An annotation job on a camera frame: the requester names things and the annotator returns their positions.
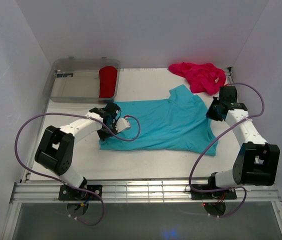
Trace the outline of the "cyan t shirt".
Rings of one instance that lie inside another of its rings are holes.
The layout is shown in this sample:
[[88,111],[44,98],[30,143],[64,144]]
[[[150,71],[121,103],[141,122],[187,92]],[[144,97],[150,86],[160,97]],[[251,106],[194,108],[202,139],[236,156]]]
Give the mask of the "cyan t shirt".
[[131,127],[118,137],[100,142],[100,150],[173,150],[202,153],[216,138],[207,107],[185,85],[169,91],[159,100],[121,101],[117,105],[124,116],[131,115]]

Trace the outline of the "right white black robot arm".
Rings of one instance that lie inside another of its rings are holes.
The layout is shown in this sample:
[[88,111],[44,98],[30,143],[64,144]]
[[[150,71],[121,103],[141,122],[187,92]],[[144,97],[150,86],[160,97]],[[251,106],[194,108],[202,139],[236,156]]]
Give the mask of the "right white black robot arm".
[[222,86],[219,96],[214,97],[206,117],[225,121],[233,127],[240,146],[233,167],[226,171],[214,172],[208,178],[207,194],[218,199],[225,188],[242,185],[272,186],[275,183],[280,158],[276,144],[268,143],[258,132],[244,103],[238,102],[235,86]]

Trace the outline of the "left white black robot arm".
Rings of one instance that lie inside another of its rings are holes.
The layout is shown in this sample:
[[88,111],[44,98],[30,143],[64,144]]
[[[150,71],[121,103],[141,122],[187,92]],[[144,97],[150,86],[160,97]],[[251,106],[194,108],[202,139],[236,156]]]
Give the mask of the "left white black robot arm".
[[69,193],[81,200],[87,195],[87,187],[83,184],[85,178],[72,166],[74,146],[93,132],[97,132],[100,140],[110,138],[116,130],[117,116],[120,107],[108,103],[103,108],[92,108],[84,116],[64,126],[48,126],[35,153],[35,161],[53,172],[61,181],[71,185]]

